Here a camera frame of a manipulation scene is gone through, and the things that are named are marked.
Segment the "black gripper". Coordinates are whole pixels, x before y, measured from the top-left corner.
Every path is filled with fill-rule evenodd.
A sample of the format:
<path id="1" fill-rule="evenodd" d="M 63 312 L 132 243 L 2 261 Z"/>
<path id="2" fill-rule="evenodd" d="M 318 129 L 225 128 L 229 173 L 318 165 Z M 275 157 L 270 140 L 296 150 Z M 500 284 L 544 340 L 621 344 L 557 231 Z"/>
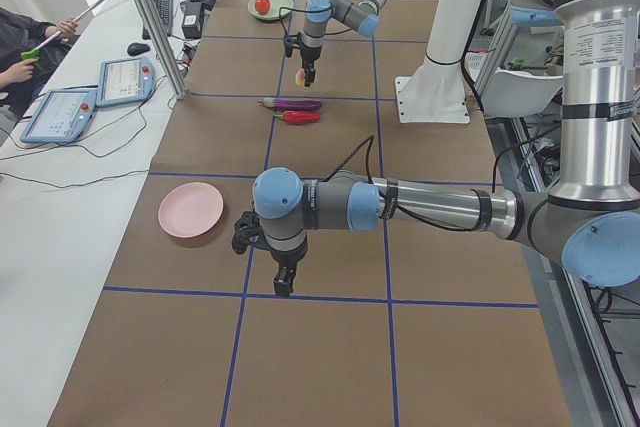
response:
<path id="1" fill-rule="evenodd" d="M 297 247 L 290 250 L 276 249 L 266 244 L 266 250 L 278 263 L 278 270 L 273 279 L 274 293 L 277 296 L 289 297 L 294 293 L 297 264 L 303 260 L 307 254 L 308 241 L 304 239 Z"/>
<path id="2" fill-rule="evenodd" d="M 302 59 L 300 82 L 305 83 L 306 87 L 311 87 L 316 77 L 314 63 L 320 58 L 322 47 L 311 47 L 302 42 L 299 44 L 299 51 Z"/>

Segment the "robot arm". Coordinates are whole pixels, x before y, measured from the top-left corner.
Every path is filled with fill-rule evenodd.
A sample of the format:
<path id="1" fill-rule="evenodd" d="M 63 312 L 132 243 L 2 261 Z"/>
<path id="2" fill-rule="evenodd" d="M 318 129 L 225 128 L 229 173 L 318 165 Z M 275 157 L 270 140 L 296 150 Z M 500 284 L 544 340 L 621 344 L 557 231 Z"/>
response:
<path id="1" fill-rule="evenodd" d="M 489 193 L 342 168 L 322 181 L 283 167 L 266 170 L 253 184 L 251 210 L 235 224 L 232 246 L 271 254 L 277 295 L 292 293 L 309 231 L 369 231 L 394 217 L 452 232 L 493 232 L 594 286 L 638 278 L 639 193 L 629 158 L 639 0 L 511 0 L 511 8 L 518 24 L 565 28 L 557 184 L 546 194 Z"/>
<path id="2" fill-rule="evenodd" d="M 307 0 L 301 32 L 283 40 L 285 53 L 300 52 L 301 68 L 295 75 L 298 85 L 309 87 L 315 81 L 315 62 L 320 58 L 326 28 L 331 19 L 343 24 L 361 36 L 374 36 L 379 14 L 387 0 Z"/>

